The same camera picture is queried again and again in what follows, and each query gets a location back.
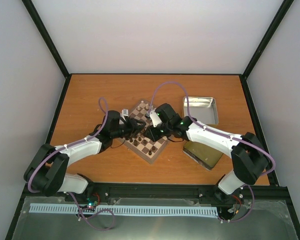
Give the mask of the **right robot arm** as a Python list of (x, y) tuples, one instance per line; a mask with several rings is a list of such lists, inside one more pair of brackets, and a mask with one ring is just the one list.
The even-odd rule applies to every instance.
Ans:
[(267, 153), (257, 136), (251, 132), (244, 135), (229, 133), (203, 124), (191, 116), (180, 117), (168, 103), (150, 110), (146, 116), (151, 120), (151, 125), (144, 134), (154, 142), (174, 136), (206, 145), (230, 157), (233, 169), (217, 183), (217, 188), (226, 195), (244, 185), (254, 185), (265, 174), (269, 164)]

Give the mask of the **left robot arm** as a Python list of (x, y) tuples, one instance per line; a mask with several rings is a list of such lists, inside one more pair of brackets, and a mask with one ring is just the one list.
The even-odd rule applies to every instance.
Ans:
[(24, 173), (28, 191), (46, 197), (56, 193), (75, 193), (82, 201), (93, 198), (94, 188), (82, 174), (68, 174), (67, 168), (89, 156), (98, 155), (113, 144), (114, 139), (135, 137), (146, 122), (130, 116), (122, 116), (109, 110), (101, 124), (83, 139), (72, 143), (52, 146), (43, 144)]

